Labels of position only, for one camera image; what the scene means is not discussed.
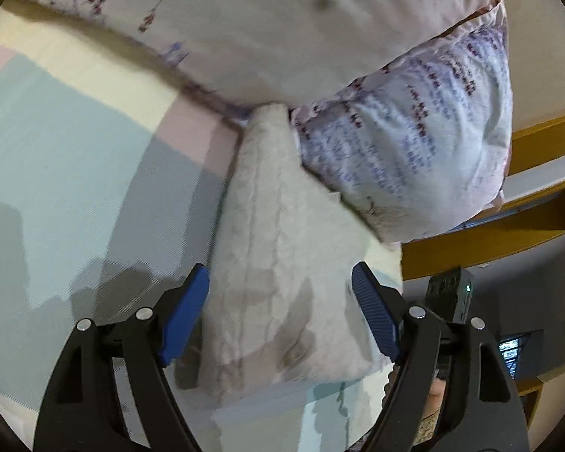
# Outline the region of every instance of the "bed sheet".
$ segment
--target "bed sheet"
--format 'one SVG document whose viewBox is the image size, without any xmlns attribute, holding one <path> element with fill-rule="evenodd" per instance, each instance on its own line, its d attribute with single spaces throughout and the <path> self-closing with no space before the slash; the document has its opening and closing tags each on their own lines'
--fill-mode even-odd
<svg viewBox="0 0 565 452">
<path fill-rule="evenodd" d="M 5 2 L 0 410 L 26 443 L 76 320 L 122 319 L 208 263 L 237 145 L 236 131 L 133 43 Z M 387 382 L 376 373 L 285 383 L 221 408 L 187 364 L 166 376 L 206 452 L 341 452 L 376 420 Z M 143 442 L 122 363 L 116 381 L 130 435 Z"/>
</svg>

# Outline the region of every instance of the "person's hand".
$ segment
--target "person's hand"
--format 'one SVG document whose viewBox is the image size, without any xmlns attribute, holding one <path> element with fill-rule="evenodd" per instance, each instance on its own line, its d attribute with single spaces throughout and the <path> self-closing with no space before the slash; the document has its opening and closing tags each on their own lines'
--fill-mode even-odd
<svg viewBox="0 0 565 452">
<path fill-rule="evenodd" d="M 398 378 L 399 367 L 394 365 L 393 371 L 389 374 L 389 382 L 385 386 L 385 396 L 388 396 L 392 390 L 393 383 L 395 383 Z M 423 419 L 429 418 L 431 415 L 435 414 L 438 409 L 441 408 L 441 403 L 443 402 L 443 394 L 446 391 L 446 383 L 441 379 L 435 377 L 431 383 L 431 389 L 429 389 L 429 396 L 425 403 L 425 409 L 423 410 Z"/>
</svg>

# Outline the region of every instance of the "silver screw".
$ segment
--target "silver screw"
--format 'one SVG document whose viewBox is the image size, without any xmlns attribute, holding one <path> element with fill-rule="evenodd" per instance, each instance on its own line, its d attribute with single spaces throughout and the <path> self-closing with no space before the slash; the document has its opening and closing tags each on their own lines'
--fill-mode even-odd
<svg viewBox="0 0 565 452">
<path fill-rule="evenodd" d="M 87 329 L 89 329 L 92 326 L 92 322 L 91 320 L 89 320 L 88 318 L 84 318 L 84 319 L 80 319 L 78 321 L 78 323 L 75 325 L 75 327 L 79 330 L 79 331 L 86 331 Z"/>
<path fill-rule="evenodd" d="M 414 319 L 423 319 L 426 315 L 426 311 L 420 306 L 413 306 L 408 310 L 408 314 Z"/>
<path fill-rule="evenodd" d="M 153 316 L 153 310 L 150 307 L 142 307 L 136 311 L 136 318 L 140 321 L 145 321 L 146 319 L 151 319 Z"/>
<path fill-rule="evenodd" d="M 486 322 L 483 321 L 481 318 L 473 318 L 471 320 L 471 326 L 474 327 L 476 330 L 482 330 L 486 327 Z"/>
</svg>

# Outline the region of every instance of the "pillowcase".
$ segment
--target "pillowcase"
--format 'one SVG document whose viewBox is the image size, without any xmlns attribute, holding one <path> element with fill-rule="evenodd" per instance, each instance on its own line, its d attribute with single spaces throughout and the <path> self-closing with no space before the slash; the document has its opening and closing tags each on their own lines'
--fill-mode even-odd
<svg viewBox="0 0 565 452">
<path fill-rule="evenodd" d="M 372 73 L 489 0 L 33 0 L 151 49 L 240 105 L 298 107 Z"/>
<path fill-rule="evenodd" d="M 504 3 L 294 112 L 304 166 L 383 241 L 434 236 L 504 182 L 513 95 Z"/>
<path fill-rule="evenodd" d="M 350 280 L 366 260 L 382 284 L 401 289 L 401 248 L 381 244 L 301 167 L 288 117 L 283 105 L 256 111 L 217 230 L 199 385 L 222 403 L 390 364 Z"/>
</svg>

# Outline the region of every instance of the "blue rubber tip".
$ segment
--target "blue rubber tip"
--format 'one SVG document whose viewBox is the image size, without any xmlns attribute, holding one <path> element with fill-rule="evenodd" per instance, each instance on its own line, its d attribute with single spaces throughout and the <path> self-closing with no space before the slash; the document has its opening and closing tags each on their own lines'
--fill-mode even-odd
<svg viewBox="0 0 565 452">
<path fill-rule="evenodd" d="M 360 264 L 352 270 L 352 289 L 381 353 L 397 362 L 400 356 L 398 326 L 381 299 L 374 282 Z"/>
<path fill-rule="evenodd" d="M 186 292 L 172 311 L 170 318 L 163 325 L 163 344 L 159 351 L 163 366 L 167 367 L 173 359 L 182 355 L 208 293 L 209 271 L 200 266 L 195 270 L 193 279 L 186 287 Z"/>
</svg>

